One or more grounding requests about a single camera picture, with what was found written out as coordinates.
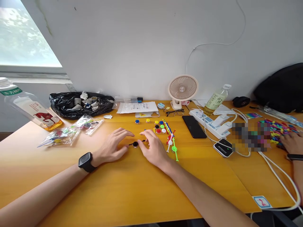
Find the sticker on desk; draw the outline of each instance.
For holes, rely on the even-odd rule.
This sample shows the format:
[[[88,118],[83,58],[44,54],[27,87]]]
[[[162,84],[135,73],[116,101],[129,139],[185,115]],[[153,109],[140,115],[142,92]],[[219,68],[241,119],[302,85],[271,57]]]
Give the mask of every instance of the sticker on desk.
[[[270,205],[270,203],[267,201],[267,199],[264,196],[262,196],[262,195],[253,196],[252,198],[261,209],[272,208],[272,206]]]

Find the watch strap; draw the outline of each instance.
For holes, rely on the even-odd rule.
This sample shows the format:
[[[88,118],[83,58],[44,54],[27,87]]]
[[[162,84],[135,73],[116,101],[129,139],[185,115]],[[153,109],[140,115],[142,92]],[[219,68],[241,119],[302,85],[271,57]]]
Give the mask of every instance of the watch strap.
[[[85,165],[82,166],[82,168],[83,168],[86,172],[91,173],[91,172],[93,172],[93,171],[95,170],[96,167],[93,167],[93,166],[91,165],[90,162],[87,162],[87,163],[85,163]]]
[[[303,161],[303,154],[287,154],[286,158],[290,161],[294,161],[294,160]]]

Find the wooden desk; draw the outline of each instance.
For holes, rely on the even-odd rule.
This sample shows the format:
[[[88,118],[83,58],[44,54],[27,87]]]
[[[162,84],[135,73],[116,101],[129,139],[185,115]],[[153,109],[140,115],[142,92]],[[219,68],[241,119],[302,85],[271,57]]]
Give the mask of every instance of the wooden desk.
[[[234,108],[232,102],[224,102],[224,105],[228,108]],[[271,117],[267,114],[264,114],[257,109],[251,109],[249,106],[256,106],[255,104],[250,104],[243,108],[238,108],[242,113],[258,113],[263,118],[249,119],[249,126],[254,125],[260,120],[270,119],[277,120],[274,117]],[[190,103],[188,108],[197,108],[194,103]],[[292,113],[299,121],[303,121],[303,114],[301,113]],[[237,118],[235,122],[241,123],[244,122],[241,118]],[[218,140],[211,133],[208,135],[214,139]],[[232,136],[229,135],[227,140],[231,141]],[[292,163],[286,159],[287,152],[276,147],[275,144],[270,144],[271,148],[264,153],[267,157],[273,160],[279,167],[281,167],[291,178],[293,178],[292,172]],[[245,188],[252,196],[263,195],[270,202],[273,207],[291,207],[294,205],[294,202],[289,197],[287,192],[284,190],[278,179],[274,176],[269,166],[266,164],[265,160],[256,152],[252,152],[250,157],[242,157],[238,154],[232,154],[229,158],[224,159],[224,161],[232,168],[237,177],[241,180]],[[282,179],[290,193],[296,199],[296,194],[294,188],[286,176],[281,173],[278,168],[274,167],[278,176]]]
[[[145,123],[142,118],[141,123],[136,125],[134,114],[121,115],[114,110],[111,113],[113,118],[106,119],[92,137],[82,133],[72,147],[37,148],[48,132],[29,122],[0,143],[0,207],[77,163],[81,155],[100,147],[113,130],[123,127],[136,135],[122,141],[122,146],[135,139],[143,139],[139,133],[152,129],[153,122],[164,117],[171,129],[176,130],[175,143],[180,165],[243,212],[260,211],[247,186],[241,182],[245,172],[248,175],[251,173],[247,170],[240,177],[235,174],[245,168],[241,164],[233,165],[234,162],[243,162],[241,157],[233,155],[234,162],[222,158],[213,150],[210,140],[191,137],[181,116],[170,118],[162,110],[160,113],[161,117],[151,118],[151,123]],[[66,120],[64,123],[64,126],[72,124]],[[159,138],[165,143],[167,134],[161,134]],[[175,159],[173,153],[170,152],[169,156]],[[274,181],[271,173],[267,175]],[[267,187],[260,187],[259,190],[261,195],[269,193]],[[139,148],[130,148],[119,161],[104,164],[83,180],[40,226],[121,226],[199,217],[200,214],[175,183],[151,165]]]

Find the power strip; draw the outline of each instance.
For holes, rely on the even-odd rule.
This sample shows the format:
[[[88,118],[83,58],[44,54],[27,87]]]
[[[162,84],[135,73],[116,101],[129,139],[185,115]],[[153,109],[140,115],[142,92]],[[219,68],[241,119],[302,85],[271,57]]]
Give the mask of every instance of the power strip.
[[[226,138],[226,136],[228,136],[228,135],[230,134],[229,131],[225,131],[224,133],[219,134],[219,133],[217,132],[217,130],[218,130],[221,126],[219,125],[219,126],[215,127],[215,126],[212,124],[213,120],[212,120],[211,118],[209,118],[208,116],[206,116],[206,115],[205,115],[202,111],[200,111],[200,110],[196,110],[196,109],[191,110],[191,111],[189,112],[189,115],[193,116],[201,125],[203,125],[203,126],[206,127],[206,125],[204,125],[204,119],[205,119],[205,123],[207,124],[207,127],[206,127],[207,130],[208,130],[209,132],[211,132],[211,133],[212,133],[215,137],[217,137],[218,139],[224,139],[224,138]]]

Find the yellow plastic disc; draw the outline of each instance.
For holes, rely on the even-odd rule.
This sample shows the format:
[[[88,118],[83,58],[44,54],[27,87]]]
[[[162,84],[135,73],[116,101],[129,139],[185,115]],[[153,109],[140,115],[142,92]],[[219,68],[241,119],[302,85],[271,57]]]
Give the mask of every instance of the yellow plastic disc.
[[[60,143],[60,142],[62,142],[62,140],[60,140],[60,139],[55,139],[54,142],[55,142],[55,143]]]

